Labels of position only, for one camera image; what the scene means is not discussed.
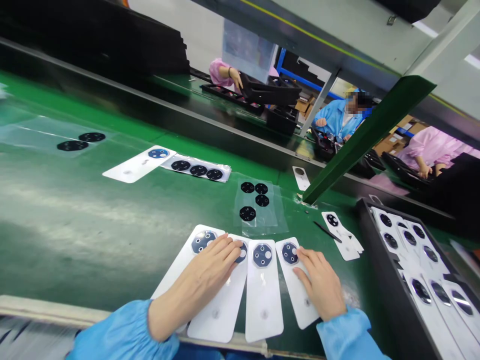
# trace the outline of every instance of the blue sleeve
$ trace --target blue sleeve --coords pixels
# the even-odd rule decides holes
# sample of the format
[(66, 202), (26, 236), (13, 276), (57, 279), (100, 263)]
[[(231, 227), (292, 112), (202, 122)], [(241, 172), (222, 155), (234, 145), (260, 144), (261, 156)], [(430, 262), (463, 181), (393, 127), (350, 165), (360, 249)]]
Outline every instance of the blue sleeve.
[(369, 318), (360, 309), (347, 307), (346, 314), (316, 326), (328, 360), (385, 360), (372, 336)]
[(152, 300), (136, 300), (82, 331), (67, 360), (171, 360), (179, 349), (173, 334), (164, 342), (151, 336), (148, 311)]
[(330, 102), (327, 106), (324, 106), (319, 112), (316, 113), (315, 118), (313, 119), (313, 122), (312, 122), (312, 125), (313, 125), (313, 126), (315, 126), (315, 122), (316, 122), (318, 119), (321, 119), (321, 118), (328, 119), (328, 117), (329, 117), (329, 115), (330, 115), (331, 104), (332, 104), (333, 102), (334, 102), (334, 101)]

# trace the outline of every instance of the worker's arm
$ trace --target worker's arm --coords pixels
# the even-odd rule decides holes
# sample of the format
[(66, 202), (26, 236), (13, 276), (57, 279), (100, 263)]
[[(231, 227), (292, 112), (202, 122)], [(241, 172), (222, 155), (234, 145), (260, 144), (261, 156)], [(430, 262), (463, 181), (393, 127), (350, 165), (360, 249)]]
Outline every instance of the worker's arm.
[(445, 169), (446, 167), (446, 163), (439, 162), (435, 164), (435, 176), (438, 177), (442, 173), (442, 169)]
[(422, 156), (415, 156), (414, 159), (418, 164), (418, 174), (420, 177), (424, 179), (428, 178), (429, 174), (433, 171), (432, 168), (425, 163)]
[(153, 301), (129, 302), (82, 331), (68, 360), (171, 360), (179, 348), (175, 330), (220, 291), (237, 265), (242, 244), (228, 234), (219, 236), (193, 258), (166, 293)]
[(209, 71), (211, 81), (215, 85), (227, 87), (235, 84), (237, 89), (244, 88), (239, 71), (226, 62), (223, 62), (221, 58), (216, 58), (210, 63)]
[(319, 112), (316, 113), (315, 118), (311, 123), (312, 127), (324, 133), (327, 132), (327, 119), (330, 117), (332, 108), (334, 106), (332, 103), (334, 103), (334, 101), (330, 102), (328, 105), (324, 106)]
[(368, 333), (370, 321), (359, 309), (347, 308), (342, 285), (332, 266), (321, 252), (297, 251), (310, 279), (300, 268), (294, 272), (305, 286), (323, 322), (316, 326), (328, 360), (385, 360), (374, 339)]

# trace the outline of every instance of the pink work uniform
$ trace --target pink work uniform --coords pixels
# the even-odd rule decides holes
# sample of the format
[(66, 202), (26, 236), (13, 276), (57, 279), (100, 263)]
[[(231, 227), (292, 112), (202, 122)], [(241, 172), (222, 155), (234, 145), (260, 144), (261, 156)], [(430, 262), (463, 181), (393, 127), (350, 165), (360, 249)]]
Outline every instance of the pink work uniform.
[[(210, 76), (211, 76), (211, 81), (215, 84), (215, 85), (218, 85), (218, 86), (222, 86), (222, 87), (228, 87), (228, 86), (231, 86), (233, 85), (234, 81), (227, 77), (227, 78), (224, 78), (224, 77), (221, 77), (220, 76), (220, 71), (219, 71), (219, 68), (223, 66), (223, 67), (226, 67), (226, 68), (229, 68), (230, 65), (227, 64), (226, 62), (223, 62), (221, 58), (216, 58), (215, 60), (213, 60), (211, 63), (210, 63), (210, 68), (209, 68), (209, 71), (210, 71)], [(269, 75), (270, 76), (279, 76), (279, 73), (277, 72), (277, 70), (275, 70), (275, 68), (272, 66), (270, 68), (270, 72), (269, 72)], [(235, 86), (235, 92), (238, 93), (238, 94), (241, 94), (242, 92), (240, 91), (240, 89), (238, 89), (236, 86)]]
[(450, 160), (460, 155), (462, 152), (459, 150), (464, 146), (460, 140), (429, 126), (413, 136), (410, 144), (398, 154), (398, 157), (415, 170), (419, 169), (415, 161), (415, 157), (418, 156), (421, 156), (430, 167), (436, 164), (446, 164), (450, 167), (452, 165)]

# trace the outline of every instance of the worker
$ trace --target worker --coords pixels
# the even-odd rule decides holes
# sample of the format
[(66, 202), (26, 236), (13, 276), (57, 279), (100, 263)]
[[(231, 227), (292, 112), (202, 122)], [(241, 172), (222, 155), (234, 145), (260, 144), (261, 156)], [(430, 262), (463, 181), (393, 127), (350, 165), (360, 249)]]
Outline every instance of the worker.
[[(216, 58), (210, 63), (209, 71), (212, 83), (222, 87), (229, 87), (234, 84), (234, 91), (238, 94), (242, 93), (240, 89), (243, 89), (244, 85), (242, 84), (240, 73), (236, 68), (223, 62), (221, 58)], [(279, 73), (271, 66), (269, 75), (278, 77)]]
[[(171, 360), (179, 350), (175, 330), (190, 321), (219, 292), (240, 256), (241, 241), (219, 236), (188, 264), (172, 287), (155, 300), (127, 303), (105, 320), (80, 332), (68, 360)], [(385, 359), (368, 333), (370, 322), (347, 307), (338, 276), (321, 252), (300, 247), (294, 272), (323, 322), (316, 326), (329, 360)], [(190, 359), (220, 359), (219, 351), (198, 346)], [(175, 359), (181, 358), (180, 351)]]
[(448, 168), (451, 165), (450, 160), (460, 155), (459, 149), (464, 145), (460, 140), (429, 126), (415, 134), (398, 157), (410, 168), (418, 171), (421, 178), (427, 179), (429, 174), (434, 172), (437, 177), (442, 173), (442, 169)]
[(372, 97), (364, 91), (350, 94), (345, 100), (331, 101), (315, 115), (312, 123), (318, 131), (335, 135), (338, 142), (346, 142), (352, 137), (364, 119), (363, 113), (374, 104)]

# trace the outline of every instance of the blue work uniform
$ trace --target blue work uniform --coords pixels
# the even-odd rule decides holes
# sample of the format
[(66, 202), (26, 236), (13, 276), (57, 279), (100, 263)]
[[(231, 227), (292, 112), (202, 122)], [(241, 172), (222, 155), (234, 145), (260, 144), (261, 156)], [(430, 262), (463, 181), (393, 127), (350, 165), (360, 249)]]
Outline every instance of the blue work uniform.
[[(315, 115), (312, 126), (318, 131), (335, 135), (337, 140), (343, 139), (347, 135), (352, 136), (362, 123), (363, 116), (362, 114), (353, 115), (350, 121), (343, 126), (345, 105), (347, 105), (347, 100), (333, 100)], [(322, 118), (326, 119), (326, 126), (316, 126), (317, 120)]]
[[(183, 348), (173, 334), (164, 342), (155, 341), (149, 332), (148, 311), (152, 300), (132, 301), (105, 320), (82, 331), (75, 339), (67, 360), (220, 360), (222, 354), (212, 348)], [(370, 321), (359, 309), (347, 306), (348, 312), (316, 326), (328, 360), (385, 360), (369, 334)], [(227, 354), (225, 360), (243, 356)]]

